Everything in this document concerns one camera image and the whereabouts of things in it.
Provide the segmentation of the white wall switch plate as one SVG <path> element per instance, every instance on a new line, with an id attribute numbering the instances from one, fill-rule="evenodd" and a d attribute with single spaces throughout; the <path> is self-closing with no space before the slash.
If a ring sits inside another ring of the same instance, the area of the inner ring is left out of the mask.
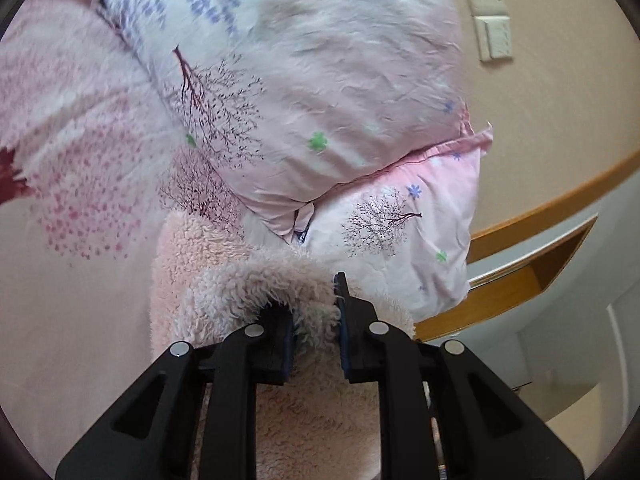
<path id="1" fill-rule="evenodd" d="M 474 26 L 480 62 L 513 58 L 511 19 L 508 16 L 476 16 Z"/>

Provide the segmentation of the pink floral bed sheet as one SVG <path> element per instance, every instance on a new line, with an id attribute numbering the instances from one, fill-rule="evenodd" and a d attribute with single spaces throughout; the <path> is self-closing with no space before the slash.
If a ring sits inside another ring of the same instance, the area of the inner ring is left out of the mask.
<path id="1" fill-rule="evenodd" d="M 90 0 L 25 0 L 1 41 L 1 405 L 42 460 L 174 340 L 166 221 L 244 212 Z"/>

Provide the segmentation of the pink floral pillow left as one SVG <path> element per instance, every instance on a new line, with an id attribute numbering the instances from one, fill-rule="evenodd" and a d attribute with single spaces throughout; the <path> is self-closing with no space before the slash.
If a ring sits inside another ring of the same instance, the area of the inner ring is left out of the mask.
<path id="1" fill-rule="evenodd" d="M 282 237 L 315 200 L 455 138 L 452 0 L 92 0 L 248 209 Z"/>

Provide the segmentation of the pink floral pillow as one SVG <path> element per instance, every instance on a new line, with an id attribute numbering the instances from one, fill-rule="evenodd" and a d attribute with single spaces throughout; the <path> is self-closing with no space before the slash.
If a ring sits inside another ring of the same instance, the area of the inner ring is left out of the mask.
<path id="1" fill-rule="evenodd" d="M 282 237 L 315 200 L 455 138 L 452 0 L 92 0 L 248 209 Z"/>
<path id="2" fill-rule="evenodd" d="M 382 292 L 416 322 L 468 296 L 466 258 L 490 127 L 462 122 L 454 139 L 413 152 L 317 200 L 295 243 L 352 284 Z"/>

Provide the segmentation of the pink floral pillow right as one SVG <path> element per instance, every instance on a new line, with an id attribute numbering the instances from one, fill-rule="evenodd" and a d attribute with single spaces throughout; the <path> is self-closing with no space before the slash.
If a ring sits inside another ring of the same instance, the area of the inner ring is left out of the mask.
<path id="1" fill-rule="evenodd" d="M 352 284 L 382 292 L 416 322 L 468 296 L 466 258 L 490 127 L 462 122 L 454 139 L 413 152 L 317 200 L 295 243 Z"/>

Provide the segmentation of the pink fleece garment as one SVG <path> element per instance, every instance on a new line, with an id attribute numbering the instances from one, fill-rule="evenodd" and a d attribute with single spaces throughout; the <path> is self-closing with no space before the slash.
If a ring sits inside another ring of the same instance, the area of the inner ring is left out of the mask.
<path id="1" fill-rule="evenodd" d="M 230 375 L 276 367 L 277 385 L 250 391 L 261 479 L 376 479 L 381 474 L 378 387 L 343 375 L 332 278 L 294 252 L 263 252 L 174 211 L 152 265 L 151 347 L 214 346 L 224 358 L 207 392 Z"/>

